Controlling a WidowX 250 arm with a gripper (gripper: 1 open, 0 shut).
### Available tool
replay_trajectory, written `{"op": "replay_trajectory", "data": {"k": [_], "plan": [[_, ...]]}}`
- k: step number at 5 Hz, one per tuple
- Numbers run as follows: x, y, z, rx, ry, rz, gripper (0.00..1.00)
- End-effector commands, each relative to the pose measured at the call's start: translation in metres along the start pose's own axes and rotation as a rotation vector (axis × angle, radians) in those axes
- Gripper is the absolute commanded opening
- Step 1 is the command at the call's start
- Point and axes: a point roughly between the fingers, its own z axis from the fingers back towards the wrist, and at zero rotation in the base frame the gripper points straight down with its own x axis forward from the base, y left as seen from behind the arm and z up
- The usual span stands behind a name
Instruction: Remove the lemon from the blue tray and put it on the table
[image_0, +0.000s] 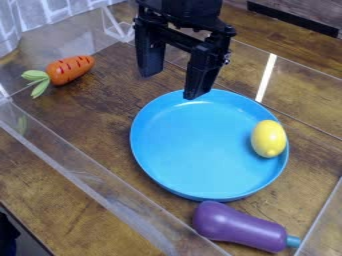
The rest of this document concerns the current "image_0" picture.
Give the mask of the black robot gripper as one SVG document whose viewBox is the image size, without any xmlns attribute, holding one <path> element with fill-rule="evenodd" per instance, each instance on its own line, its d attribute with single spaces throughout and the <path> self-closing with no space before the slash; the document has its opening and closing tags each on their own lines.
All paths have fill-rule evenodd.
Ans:
<svg viewBox="0 0 342 256">
<path fill-rule="evenodd" d="M 151 77 L 163 70 L 165 44 L 191 50 L 183 98 L 208 93 L 227 54 L 233 27 L 219 19 L 223 0 L 136 0 L 135 48 L 139 72 Z M 208 31 L 205 43 L 179 32 Z"/>
</svg>

